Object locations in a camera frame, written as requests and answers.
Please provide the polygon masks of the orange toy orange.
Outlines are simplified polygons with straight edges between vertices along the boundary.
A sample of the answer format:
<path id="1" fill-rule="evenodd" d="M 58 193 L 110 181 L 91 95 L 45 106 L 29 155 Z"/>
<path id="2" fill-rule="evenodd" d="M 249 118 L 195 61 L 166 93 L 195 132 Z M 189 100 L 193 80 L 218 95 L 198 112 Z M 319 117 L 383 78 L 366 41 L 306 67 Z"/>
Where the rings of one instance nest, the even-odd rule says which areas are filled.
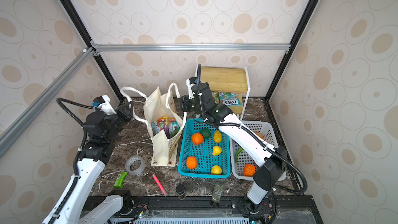
<path id="1" fill-rule="evenodd" d="M 195 133 L 195 134 L 193 134 L 192 136 L 191 136 L 191 142 L 194 144 L 194 145 L 200 145 L 200 144 L 202 144 L 203 142 L 204 142 L 204 137 L 203 137 L 203 135 L 200 133 L 200 132 L 198 132 L 198 133 Z"/>
<path id="2" fill-rule="evenodd" d="M 196 157 L 194 157 L 194 156 L 189 156 L 189 157 L 186 159 L 186 166 L 187 166 L 187 168 L 188 168 L 189 170 L 194 170 L 194 169 L 196 169 L 197 166 L 198 166 L 198 161 L 197 161 Z"/>

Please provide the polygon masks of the yellow toy fruit middle right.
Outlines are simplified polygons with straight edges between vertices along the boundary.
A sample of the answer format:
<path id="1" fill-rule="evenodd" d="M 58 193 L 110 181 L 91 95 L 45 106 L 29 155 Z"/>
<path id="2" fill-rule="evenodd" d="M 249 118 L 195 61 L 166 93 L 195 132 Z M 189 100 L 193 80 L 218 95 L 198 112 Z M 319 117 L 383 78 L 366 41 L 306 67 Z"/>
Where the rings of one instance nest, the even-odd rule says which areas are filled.
<path id="1" fill-rule="evenodd" d="M 212 149 L 212 155 L 218 156 L 222 153 L 222 148 L 220 146 L 214 146 Z"/>

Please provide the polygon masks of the teal mint candy bag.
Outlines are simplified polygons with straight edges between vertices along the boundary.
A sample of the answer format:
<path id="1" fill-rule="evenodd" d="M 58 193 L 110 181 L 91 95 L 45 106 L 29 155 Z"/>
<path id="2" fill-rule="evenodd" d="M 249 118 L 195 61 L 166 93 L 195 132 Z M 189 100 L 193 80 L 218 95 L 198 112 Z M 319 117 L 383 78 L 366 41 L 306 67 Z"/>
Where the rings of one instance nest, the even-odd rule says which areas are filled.
<path id="1" fill-rule="evenodd" d="M 166 136 L 170 135 L 170 125 L 168 122 L 154 121 L 151 124 L 153 135 L 157 135 L 162 130 Z"/>

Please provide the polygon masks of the white wooden shelf rack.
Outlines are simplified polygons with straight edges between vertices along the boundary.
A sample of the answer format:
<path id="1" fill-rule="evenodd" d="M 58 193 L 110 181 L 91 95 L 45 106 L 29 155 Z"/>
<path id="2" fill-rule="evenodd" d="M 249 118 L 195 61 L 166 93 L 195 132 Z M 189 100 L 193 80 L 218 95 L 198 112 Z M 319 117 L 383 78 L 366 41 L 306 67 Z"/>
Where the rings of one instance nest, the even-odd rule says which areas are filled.
<path id="1" fill-rule="evenodd" d="M 226 67 L 206 67 L 201 68 L 201 81 L 209 83 L 212 91 L 236 92 L 241 106 L 233 106 L 233 112 L 243 119 L 247 98 L 250 95 L 251 86 L 248 68 L 226 68 Z"/>

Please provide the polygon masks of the brown toy potato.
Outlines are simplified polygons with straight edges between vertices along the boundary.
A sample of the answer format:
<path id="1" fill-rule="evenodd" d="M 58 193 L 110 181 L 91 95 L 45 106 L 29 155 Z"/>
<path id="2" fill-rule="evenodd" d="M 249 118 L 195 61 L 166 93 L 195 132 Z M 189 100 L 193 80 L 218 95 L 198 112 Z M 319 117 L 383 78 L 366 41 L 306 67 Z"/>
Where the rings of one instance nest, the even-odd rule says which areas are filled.
<path id="1" fill-rule="evenodd" d="M 263 135 L 260 132 L 255 131 L 254 132 L 259 138 L 261 138 L 262 140 L 264 139 Z"/>

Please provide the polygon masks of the left aluminium frame bar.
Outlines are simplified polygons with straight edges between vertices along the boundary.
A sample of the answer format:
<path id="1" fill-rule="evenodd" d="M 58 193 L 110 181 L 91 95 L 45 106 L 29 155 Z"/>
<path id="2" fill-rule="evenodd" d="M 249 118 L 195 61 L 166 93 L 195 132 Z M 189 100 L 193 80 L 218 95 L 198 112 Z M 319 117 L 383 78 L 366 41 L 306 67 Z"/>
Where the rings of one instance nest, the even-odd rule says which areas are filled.
<path id="1" fill-rule="evenodd" d="M 45 107 L 55 98 L 67 82 L 82 67 L 88 58 L 94 55 L 94 49 L 87 47 L 42 94 L 9 126 L 1 135 L 1 156 L 4 156 L 17 139 L 31 125 Z"/>

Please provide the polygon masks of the orange fruits candy bag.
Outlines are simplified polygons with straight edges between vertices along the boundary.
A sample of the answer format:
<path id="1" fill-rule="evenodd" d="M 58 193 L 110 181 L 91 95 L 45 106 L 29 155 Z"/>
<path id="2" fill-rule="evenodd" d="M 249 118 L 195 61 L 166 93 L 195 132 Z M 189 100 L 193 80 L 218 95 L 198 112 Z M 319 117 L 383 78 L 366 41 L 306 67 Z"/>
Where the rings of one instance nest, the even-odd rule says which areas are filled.
<path id="1" fill-rule="evenodd" d="M 171 118 L 171 117 L 162 117 L 162 118 L 157 120 L 158 124 L 163 123 L 165 125 L 172 124 L 172 123 L 175 123 L 175 122 L 177 122 L 177 120 L 175 118 Z"/>

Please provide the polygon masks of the cream canvas grocery bag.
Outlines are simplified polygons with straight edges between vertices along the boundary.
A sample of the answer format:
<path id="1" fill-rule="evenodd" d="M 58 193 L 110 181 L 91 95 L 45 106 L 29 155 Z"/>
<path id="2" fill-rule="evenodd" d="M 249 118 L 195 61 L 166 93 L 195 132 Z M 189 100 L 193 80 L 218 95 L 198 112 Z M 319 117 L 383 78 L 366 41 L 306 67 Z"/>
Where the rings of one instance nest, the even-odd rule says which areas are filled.
<path id="1" fill-rule="evenodd" d="M 150 96 L 132 88 L 123 87 L 120 92 L 131 102 L 131 97 L 126 93 L 133 91 L 145 98 L 143 107 L 144 118 L 133 113 L 135 120 L 143 122 L 147 126 L 153 146 L 152 166 L 174 167 L 178 141 L 183 133 L 187 121 L 187 114 L 180 117 L 177 114 L 173 95 L 181 97 L 175 83 L 169 86 L 168 92 L 162 94 L 157 88 Z"/>

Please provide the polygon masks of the teal Fox's candy bag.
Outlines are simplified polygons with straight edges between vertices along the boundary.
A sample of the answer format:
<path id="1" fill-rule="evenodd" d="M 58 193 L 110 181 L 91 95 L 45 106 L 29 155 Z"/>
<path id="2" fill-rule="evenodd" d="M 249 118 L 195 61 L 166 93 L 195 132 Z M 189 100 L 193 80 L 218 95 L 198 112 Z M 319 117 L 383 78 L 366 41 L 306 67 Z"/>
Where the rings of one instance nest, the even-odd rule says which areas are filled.
<path id="1" fill-rule="evenodd" d="M 220 103 L 230 106 L 242 106 L 238 93 L 236 92 L 219 92 Z"/>

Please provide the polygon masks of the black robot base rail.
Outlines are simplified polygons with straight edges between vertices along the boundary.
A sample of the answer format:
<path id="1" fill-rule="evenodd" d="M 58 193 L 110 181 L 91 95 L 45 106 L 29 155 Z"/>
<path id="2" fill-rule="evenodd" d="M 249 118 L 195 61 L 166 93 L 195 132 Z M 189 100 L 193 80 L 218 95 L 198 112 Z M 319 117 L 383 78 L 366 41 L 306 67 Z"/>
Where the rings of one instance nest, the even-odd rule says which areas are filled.
<path id="1" fill-rule="evenodd" d="M 133 197 L 132 211 L 114 214 L 108 224 L 321 224 L 310 196 L 275 196 L 263 199 L 254 212 L 243 197 L 223 196 L 219 206 L 211 197 Z"/>

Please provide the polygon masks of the teal plastic basket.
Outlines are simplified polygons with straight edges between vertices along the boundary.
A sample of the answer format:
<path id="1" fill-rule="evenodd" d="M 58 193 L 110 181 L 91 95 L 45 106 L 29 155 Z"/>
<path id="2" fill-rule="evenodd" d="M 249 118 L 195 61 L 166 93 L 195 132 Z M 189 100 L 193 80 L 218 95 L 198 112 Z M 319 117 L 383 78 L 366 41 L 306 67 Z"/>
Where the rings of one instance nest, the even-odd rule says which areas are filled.
<path id="1" fill-rule="evenodd" d="M 204 140 L 200 145 L 194 145 L 191 142 L 191 136 L 195 133 L 201 132 L 203 128 L 208 128 L 211 131 L 211 138 Z M 182 139 L 178 172 L 182 176 L 199 177 L 208 179 L 228 178 L 231 173 L 230 165 L 230 138 L 222 132 L 222 142 L 214 142 L 213 136 L 217 129 L 212 127 L 200 119 L 188 119 L 184 128 Z M 218 156 L 212 155 L 214 146 L 220 146 L 222 153 Z M 194 170 L 189 170 L 186 166 L 186 159 L 189 156 L 196 157 L 198 166 Z M 221 175 L 211 175 L 211 168 L 218 165 L 222 168 Z"/>

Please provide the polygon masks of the pink marker pen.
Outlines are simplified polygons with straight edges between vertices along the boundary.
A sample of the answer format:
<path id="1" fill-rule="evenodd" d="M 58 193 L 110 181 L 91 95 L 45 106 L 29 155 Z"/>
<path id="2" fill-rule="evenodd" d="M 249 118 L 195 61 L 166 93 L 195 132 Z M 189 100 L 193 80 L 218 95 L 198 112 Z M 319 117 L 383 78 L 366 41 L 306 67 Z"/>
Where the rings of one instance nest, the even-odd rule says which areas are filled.
<path id="1" fill-rule="evenodd" d="M 158 179 L 158 177 L 157 177 L 155 174 L 153 174 L 153 175 L 152 175 L 152 178 L 154 179 L 154 181 L 155 181 L 156 184 L 158 185 L 158 187 L 159 187 L 159 189 L 161 190 L 161 192 L 163 193 L 163 195 L 164 195 L 165 197 L 167 197 L 167 192 L 166 192 L 166 190 L 164 189 L 164 187 L 163 187 L 163 185 L 161 184 L 161 182 L 160 182 L 160 180 Z"/>

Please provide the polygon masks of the horizontal aluminium frame bar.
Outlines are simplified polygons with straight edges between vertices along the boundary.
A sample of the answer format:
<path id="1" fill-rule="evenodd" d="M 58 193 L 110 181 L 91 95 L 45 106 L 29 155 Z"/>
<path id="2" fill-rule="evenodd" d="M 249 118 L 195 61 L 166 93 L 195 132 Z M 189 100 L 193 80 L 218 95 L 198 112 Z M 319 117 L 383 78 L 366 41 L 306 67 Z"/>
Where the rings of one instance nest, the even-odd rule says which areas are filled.
<path id="1" fill-rule="evenodd" d="M 282 50 L 288 51 L 290 44 L 155 44 L 155 45 L 105 45 L 96 44 L 94 48 L 99 52 L 150 52 L 150 51 L 256 51 Z"/>

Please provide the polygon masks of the small orange toy pumpkin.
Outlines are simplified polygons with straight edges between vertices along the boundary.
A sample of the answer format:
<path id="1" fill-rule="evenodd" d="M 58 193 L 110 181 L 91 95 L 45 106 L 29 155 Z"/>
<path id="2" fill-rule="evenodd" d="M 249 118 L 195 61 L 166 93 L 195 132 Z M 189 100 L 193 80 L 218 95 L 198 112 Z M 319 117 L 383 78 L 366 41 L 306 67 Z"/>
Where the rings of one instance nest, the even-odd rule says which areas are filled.
<path id="1" fill-rule="evenodd" d="M 256 167 L 252 164 L 245 164 L 243 169 L 243 176 L 245 177 L 253 177 L 256 172 Z"/>

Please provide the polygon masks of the clear tape roll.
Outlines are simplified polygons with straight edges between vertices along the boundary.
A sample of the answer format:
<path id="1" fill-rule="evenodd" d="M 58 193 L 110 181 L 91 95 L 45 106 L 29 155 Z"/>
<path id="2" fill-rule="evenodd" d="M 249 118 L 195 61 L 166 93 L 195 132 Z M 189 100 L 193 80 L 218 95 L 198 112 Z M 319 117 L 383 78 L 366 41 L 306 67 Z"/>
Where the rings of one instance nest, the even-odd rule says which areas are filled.
<path id="1" fill-rule="evenodd" d="M 145 170 L 146 164 L 144 159 L 139 155 L 131 156 L 125 163 L 125 170 L 134 176 L 138 176 Z"/>

